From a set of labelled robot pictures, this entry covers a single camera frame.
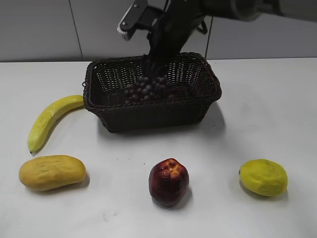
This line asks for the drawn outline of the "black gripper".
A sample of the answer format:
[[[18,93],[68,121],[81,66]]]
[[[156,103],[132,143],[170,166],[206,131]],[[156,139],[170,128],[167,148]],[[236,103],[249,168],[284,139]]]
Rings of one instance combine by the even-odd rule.
[[[136,30],[148,30],[150,50],[142,58],[145,76],[163,75],[164,66],[181,51],[194,31],[207,34],[206,11],[202,0],[167,0],[166,9],[135,0],[117,26],[129,41]]]

